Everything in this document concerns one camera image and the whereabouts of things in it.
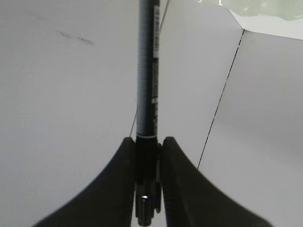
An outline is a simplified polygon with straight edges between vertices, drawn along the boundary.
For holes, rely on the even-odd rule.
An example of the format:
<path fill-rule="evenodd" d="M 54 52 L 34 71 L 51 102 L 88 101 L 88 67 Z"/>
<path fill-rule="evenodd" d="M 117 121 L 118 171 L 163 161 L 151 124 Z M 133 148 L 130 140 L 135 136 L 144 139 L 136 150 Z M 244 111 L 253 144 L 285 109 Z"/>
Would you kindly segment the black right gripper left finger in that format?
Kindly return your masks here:
<path fill-rule="evenodd" d="M 101 173 L 36 227 L 129 227 L 135 185 L 135 143 L 123 139 Z"/>

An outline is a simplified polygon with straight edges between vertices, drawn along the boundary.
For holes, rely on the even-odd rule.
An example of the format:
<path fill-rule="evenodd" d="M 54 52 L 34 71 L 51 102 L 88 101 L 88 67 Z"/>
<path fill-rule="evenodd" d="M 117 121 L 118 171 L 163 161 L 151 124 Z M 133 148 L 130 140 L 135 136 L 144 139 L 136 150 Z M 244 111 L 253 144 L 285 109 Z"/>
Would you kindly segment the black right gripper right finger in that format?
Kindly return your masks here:
<path fill-rule="evenodd" d="M 169 227 L 268 227 L 263 217 L 213 185 L 187 158 L 174 137 L 162 146 L 162 185 Z"/>

